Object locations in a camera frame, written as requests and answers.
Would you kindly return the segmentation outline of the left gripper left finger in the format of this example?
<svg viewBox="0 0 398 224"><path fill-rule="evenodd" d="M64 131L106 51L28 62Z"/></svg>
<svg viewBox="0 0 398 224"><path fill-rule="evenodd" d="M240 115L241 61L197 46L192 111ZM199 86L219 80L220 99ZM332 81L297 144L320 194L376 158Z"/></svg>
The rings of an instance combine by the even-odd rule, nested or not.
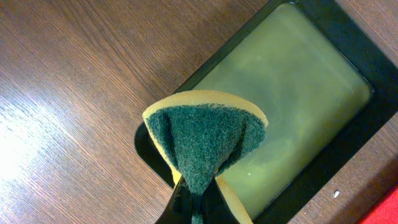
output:
<svg viewBox="0 0 398 224"><path fill-rule="evenodd" d="M175 186L173 194L155 224L191 224L193 199L183 177Z"/></svg>

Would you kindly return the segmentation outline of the green and yellow sponge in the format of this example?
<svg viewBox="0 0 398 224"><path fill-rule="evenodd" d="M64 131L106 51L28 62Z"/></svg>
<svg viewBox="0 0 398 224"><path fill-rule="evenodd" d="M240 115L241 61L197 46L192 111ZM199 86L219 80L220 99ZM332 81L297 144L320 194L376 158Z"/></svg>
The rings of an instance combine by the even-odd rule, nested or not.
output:
<svg viewBox="0 0 398 224"><path fill-rule="evenodd" d="M212 179L238 222L252 222L220 175L262 144L268 120L258 106L222 91L190 90L154 103L142 117L175 185L181 177L188 185L193 199L191 223L204 223L201 200Z"/></svg>

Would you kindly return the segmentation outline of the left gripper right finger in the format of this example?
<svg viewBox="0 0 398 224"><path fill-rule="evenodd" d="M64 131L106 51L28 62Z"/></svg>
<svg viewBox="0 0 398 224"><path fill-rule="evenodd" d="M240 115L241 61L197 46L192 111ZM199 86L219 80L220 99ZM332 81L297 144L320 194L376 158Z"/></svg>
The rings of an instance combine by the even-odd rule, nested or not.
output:
<svg viewBox="0 0 398 224"><path fill-rule="evenodd" d="M239 224L215 179L211 180L202 195L201 214L204 224Z"/></svg>

